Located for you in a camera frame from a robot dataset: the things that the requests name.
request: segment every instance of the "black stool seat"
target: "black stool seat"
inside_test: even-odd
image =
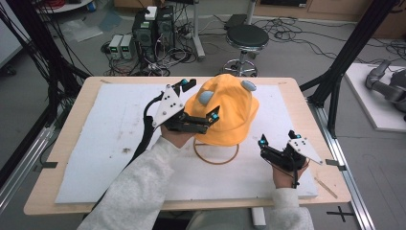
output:
[[[228,29],[226,38],[235,48],[248,51],[263,49],[269,40],[265,30],[253,25],[234,26]]]

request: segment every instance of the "table leg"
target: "table leg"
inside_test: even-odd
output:
[[[257,0],[250,0],[250,4],[248,5],[247,22],[245,23],[247,25],[251,25],[252,23],[256,2]]]
[[[194,42],[194,47],[196,48],[196,52],[197,52],[197,60],[201,61],[203,60],[206,56],[204,54],[204,50],[203,50],[203,46],[202,43],[200,41],[199,38],[199,0],[194,0],[194,4],[193,4],[193,17],[194,17],[194,29],[193,29],[193,42]]]

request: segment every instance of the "stool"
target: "stool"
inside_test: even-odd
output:
[[[241,50],[241,54],[239,59],[227,61],[223,72],[230,71],[237,77],[247,76],[251,72],[251,77],[257,77],[259,71],[253,62],[246,60],[246,55],[248,52],[262,50],[268,44],[268,33],[254,25],[239,25],[228,29],[226,40],[231,46]]]

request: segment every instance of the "wooden table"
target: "wooden table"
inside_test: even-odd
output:
[[[98,96],[100,87],[105,83],[177,83],[188,77],[92,77],[84,83],[78,98],[60,132],[48,162],[57,162],[55,169],[43,169],[33,191],[24,207],[27,215],[51,215],[89,213],[94,203],[55,204],[55,199],[62,183],[66,164],[79,138],[87,115]],[[209,78],[196,78],[197,83],[204,83]],[[304,96],[295,80],[290,78],[246,78],[256,85],[277,85],[280,88],[295,132],[311,140],[311,144],[320,157],[332,159],[331,152],[314,120]],[[301,199],[301,204],[350,202],[350,192],[342,174],[337,167],[310,163],[319,195],[315,198]],[[188,200],[166,201],[162,210],[202,210],[217,208],[260,207],[273,205],[272,199],[226,199],[226,200]]]

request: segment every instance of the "person's arm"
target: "person's arm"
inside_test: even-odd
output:
[[[298,171],[299,177],[305,169]],[[291,174],[273,166],[273,178],[277,189],[273,194],[275,207],[270,212],[269,229],[314,229],[308,210],[299,207],[297,190],[292,189]]]
[[[161,130],[151,150],[120,173],[78,229],[152,229],[173,174],[170,162],[193,136]]]

